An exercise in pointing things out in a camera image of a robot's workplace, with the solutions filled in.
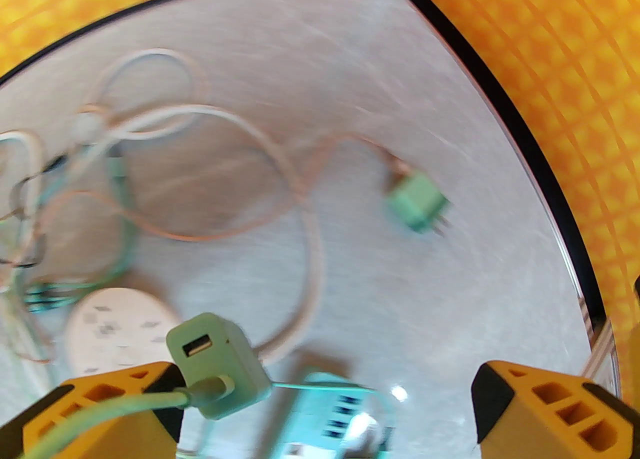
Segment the green power plug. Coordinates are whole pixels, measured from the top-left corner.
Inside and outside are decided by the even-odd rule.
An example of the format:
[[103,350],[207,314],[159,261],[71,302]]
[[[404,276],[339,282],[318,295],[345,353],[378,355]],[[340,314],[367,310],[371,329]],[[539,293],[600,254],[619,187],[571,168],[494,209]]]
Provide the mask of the green power plug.
[[449,203],[435,183],[421,171],[403,175],[387,194],[386,200],[391,210],[418,233],[433,229]]
[[220,420],[269,396],[272,381],[237,324],[201,313],[174,327],[166,344],[190,404]]

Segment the black rim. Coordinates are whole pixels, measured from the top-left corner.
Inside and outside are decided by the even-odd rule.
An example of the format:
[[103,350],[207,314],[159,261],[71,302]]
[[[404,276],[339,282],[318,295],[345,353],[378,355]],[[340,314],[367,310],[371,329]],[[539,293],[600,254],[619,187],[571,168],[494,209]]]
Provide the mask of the black rim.
[[[142,2],[130,8],[122,9],[122,11],[118,11],[105,18],[101,18],[89,25],[85,25],[85,27],[71,34],[67,34],[67,36],[55,41],[55,43],[51,43],[51,45],[28,57],[28,59],[25,59],[25,61],[18,64],[18,66],[5,73],[5,75],[2,75],[2,77],[0,77],[0,86],[50,52],[70,43],[74,39],[99,29],[103,25],[114,22],[119,18],[124,18],[169,1],[171,0],[150,0]],[[569,203],[567,203],[567,199],[562,189],[560,189],[560,184],[551,166],[547,162],[544,153],[542,153],[540,146],[538,146],[538,143],[521,114],[518,112],[518,109],[516,109],[514,103],[508,97],[507,93],[505,93],[505,90],[498,80],[496,80],[493,73],[491,73],[485,62],[482,61],[464,36],[462,36],[442,11],[438,9],[434,2],[432,2],[432,0],[410,1],[418,8],[426,20],[433,25],[464,66],[466,66],[468,72],[475,79],[509,130],[509,133],[533,173],[535,180],[537,180],[542,194],[551,209],[551,213],[557,222],[562,239],[569,252],[569,257],[573,263],[578,282],[580,283],[591,322],[594,325],[601,324],[606,319],[606,313],[594,268],[587,253],[583,237],[578,229],[578,224],[576,224],[576,219],[574,219],[574,215],[569,208]]]

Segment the white disc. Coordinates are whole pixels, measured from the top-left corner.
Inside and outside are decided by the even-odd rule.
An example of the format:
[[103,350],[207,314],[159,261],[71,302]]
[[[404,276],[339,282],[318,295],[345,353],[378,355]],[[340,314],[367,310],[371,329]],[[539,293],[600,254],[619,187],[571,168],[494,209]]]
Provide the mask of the white disc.
[[96,290],[75,305],[66,324],[71,371],[82,377],[171,361],[165,337],[178,324],[176,315],[146,292]]

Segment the white table surface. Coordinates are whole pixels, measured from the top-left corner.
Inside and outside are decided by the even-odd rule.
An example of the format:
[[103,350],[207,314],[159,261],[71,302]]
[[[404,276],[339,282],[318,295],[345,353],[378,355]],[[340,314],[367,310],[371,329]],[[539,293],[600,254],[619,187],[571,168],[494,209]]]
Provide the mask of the white table surface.
[[[358,145],[331,160],[313,203],[327,251],[320,313],[299,349],[269,368],[290,379],[312,358],[341,365],[396,402],[397,459],[478,457],[470,385],[481,363],[505,359],[577,373],[589,354],[576,290],[525,169],[473,84],[406,0],[176,0],[85,34],[0,88],[0,128],[31,128],[50,155],[71,145],[71,115],[98,73],[132,50],[168,47],[211,79],[208,102],[262,126],[297,159],[335,130],[355,130],[423,167],[450,198],[445,237],[405,230],[386,212],[386,172]],[[169,61],[131,68],[105,103],[117,109],[185,100]],[[140,208],[183,233],[262,212],[283,184],[249,139],[202,119],[177,137],[126,146]],[[11,152],[18,152],[11,146]],[[25,172],[15,155],[5,189]],[[96,167],[92,187],[104,187]],[[81,201],[50,233],[38,274],[109,265],[117,226]],[[295,212],[228,241],[183,244],[145,236],[120,283],[154,293],[183,318],[212,311],[267,338],[297,305],[304,236]],[[41,317],[59,342],[66,310]],[[0,353],[0,368],[9,358]],[[0,420],[28,400],[4,377]],[[212,457],[254,457],[280,401],[227,418]],[[185,425],[190,443],[197,425]]]

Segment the orange patterned background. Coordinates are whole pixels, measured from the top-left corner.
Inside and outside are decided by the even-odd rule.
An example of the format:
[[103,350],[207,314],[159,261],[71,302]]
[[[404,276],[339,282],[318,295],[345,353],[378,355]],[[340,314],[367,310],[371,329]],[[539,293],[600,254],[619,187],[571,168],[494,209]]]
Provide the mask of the orange patterned background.
[[[0,0],[0,74],[144,1]],[[640,4],[433,1],[512,98],[562,186],[614,325],[628,398],[627,336],[640,320]]]

